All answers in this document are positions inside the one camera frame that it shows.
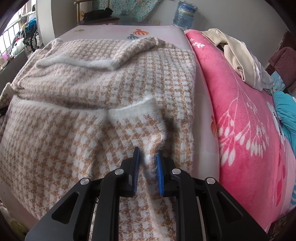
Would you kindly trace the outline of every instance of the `water bottle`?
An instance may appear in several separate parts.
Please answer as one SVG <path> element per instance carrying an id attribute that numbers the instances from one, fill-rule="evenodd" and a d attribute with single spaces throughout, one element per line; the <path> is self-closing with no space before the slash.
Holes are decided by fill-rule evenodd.
<path id="1" fill-rule="evenodd" d="M 195 5 L 180 1 L 175 12 L 173 25 L 180 27 L 183 30 L 191 28 L 197 10 L 198 8 Z"/>

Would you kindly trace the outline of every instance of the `white wall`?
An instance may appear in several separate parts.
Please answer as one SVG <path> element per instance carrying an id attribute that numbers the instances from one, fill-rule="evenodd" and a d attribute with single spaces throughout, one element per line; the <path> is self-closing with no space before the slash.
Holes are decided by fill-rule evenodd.
<path id="1" fill-rule="evenodd" d="M 37 0 L 36 5 L 44 45 L 77 26 L 74 0 Z"/>
<path id="2" fill-rule="evenodd" d="M 148 18 L 171 25 L 179 0 L 163 0 Z M 187 0 L 202 13 L 192 29 L 218 28 L 225 34 L 246 43 L 248 49 L 267 66 L 284 35 L 286 25 L 264 0 Z"/>

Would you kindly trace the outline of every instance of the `wooden chair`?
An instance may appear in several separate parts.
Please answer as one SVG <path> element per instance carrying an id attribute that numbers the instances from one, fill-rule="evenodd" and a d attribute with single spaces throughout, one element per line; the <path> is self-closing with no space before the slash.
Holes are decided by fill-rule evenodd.
<path id="1" fill-rule="evenodd" d="M 74 2 L 76 4 L 76 9 L 77 9 L 77 25 L 102 25 L 102 24 L 110 24 L 110 23 L 115 23 L 118 24 L 118 17 L 107 17 L 107 18 L 101 18 L 101 19 L 96 19 L 96 20 L 90 20 L 90 21 L 85 21 L 81 20 L 80 21 L 80 3 L 81 2 L 89 2 L 92 0 L 77 0 Z M 110 6 L 110 0 L 107 0 L 107 7 Z"/>

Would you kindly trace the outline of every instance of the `wall outlet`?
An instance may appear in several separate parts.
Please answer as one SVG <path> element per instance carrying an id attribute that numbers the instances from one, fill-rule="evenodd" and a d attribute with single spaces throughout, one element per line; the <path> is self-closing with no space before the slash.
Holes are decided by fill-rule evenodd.
<path id="1" fill-rule="evenodd" d="M 160 25 L 160 21 L 155 19 L 155 20 L 154 20 L 154 25 L 159 26 L 159 25 Z"/>
<path id="2" fill-rule="evenodd" d="M 148 19 L 148 24 L 154 24 L 154 19 Z"/>

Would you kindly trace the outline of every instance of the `silver bolt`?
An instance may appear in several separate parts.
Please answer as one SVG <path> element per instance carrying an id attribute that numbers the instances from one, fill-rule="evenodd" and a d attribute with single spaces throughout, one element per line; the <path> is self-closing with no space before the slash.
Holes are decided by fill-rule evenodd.
<path id="1" fill-rule="evenodd" d="M 88 183 L 89 183 L 89 179 L 86 178 L 86 177 L 80 180 L 80 184 L 81 184 L 81 185 L 86 185 L 86 184 L 88 184 Z"/>
<path id="2" fill-rule="evenodd" d="M 215 181 L 215 179 L 214 178 L 212 178 L 212 177 L 208 177 L 207 178 L 207 183 L 208 184 L 214 184 L 216 181 Z"/>
<path id="3" fill-rule="evenodd" d="M 120 169 L 120 168 L 115 170 L 116 175 L 121 175 L 123 173 L 124 173 L 124 171 L 122 169 Z"/>
<path id="4" fill-rule="evenodd" d="M 175 175 L 178 175 L 178 174 L 181 173 L 181 170 L 178 169 L 178 168 L 174 168 L 174 169 L 172 170 L 172 173 L 175 174 Z"/>

